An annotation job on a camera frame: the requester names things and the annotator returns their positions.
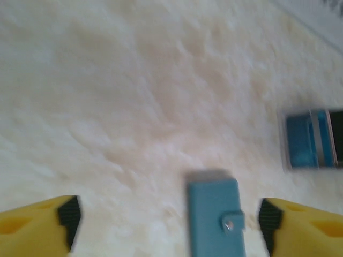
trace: yellow object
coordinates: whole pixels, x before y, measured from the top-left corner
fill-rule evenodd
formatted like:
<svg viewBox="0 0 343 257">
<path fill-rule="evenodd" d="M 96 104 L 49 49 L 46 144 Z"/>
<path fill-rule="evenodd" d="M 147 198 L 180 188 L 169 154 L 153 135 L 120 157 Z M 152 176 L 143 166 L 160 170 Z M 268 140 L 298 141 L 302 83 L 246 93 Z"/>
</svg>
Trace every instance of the yellow object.
<svg viewBox="0 0 343 257">
<path fill-rule="evenodd" d="M 80 218 L 78 198 L 73 195 L 2 212 L 0 256 L 67 256 Z"/>
<path fill-rule="evenodd" d="M 343 216 L 266 198 L 259 223 L 272 257 L 343 256 Z"/>
</svg>

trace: fluffy carpet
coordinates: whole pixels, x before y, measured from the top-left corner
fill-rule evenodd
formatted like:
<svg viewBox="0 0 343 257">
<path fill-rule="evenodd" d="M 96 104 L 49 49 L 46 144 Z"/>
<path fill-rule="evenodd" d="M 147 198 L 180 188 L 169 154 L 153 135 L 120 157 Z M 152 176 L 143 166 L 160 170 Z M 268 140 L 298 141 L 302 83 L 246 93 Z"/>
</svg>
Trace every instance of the fluffy carpet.
<svg viewBox="0 0 343 257">
<path fill-rule="evenodd" d="M 184 175 L 239 183 L 247 256 L 278 197 L 343 214 L 343 173 L 284 172 L 277 111 L 343 105 L 343 58 L 266 0 L 1 0 L 0 210 L 81 196 L 75 256 L 188 256 Z"/>
</svg>

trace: blue container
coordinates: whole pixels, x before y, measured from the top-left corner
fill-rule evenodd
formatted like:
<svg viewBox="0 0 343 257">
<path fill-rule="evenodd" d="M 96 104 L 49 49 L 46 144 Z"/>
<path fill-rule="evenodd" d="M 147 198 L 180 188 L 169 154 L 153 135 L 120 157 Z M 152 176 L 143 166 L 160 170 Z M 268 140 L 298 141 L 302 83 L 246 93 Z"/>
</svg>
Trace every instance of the blue container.
<svg viewBox="0 0 343 257">
<path fill-rule="evenodd" d="M 286 147 L 290 167 L 339 167 L 343 161 L 342 123 L 343 111 L 311 110 L 287 115 Z"/>
</svg>

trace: blue wallet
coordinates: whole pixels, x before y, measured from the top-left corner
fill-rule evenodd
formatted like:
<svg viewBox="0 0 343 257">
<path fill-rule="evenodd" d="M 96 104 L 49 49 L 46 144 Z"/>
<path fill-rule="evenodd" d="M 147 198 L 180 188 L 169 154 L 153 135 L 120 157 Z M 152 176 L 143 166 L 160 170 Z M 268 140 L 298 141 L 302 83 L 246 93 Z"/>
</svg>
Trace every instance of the blue wallet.
<svg viewBox="0 0 343 257">
<path fill-rule="evenodd" d="M 245 257 L 236 179 L 189 183 L 188 206 L 192 257 Z"/>
</svg>

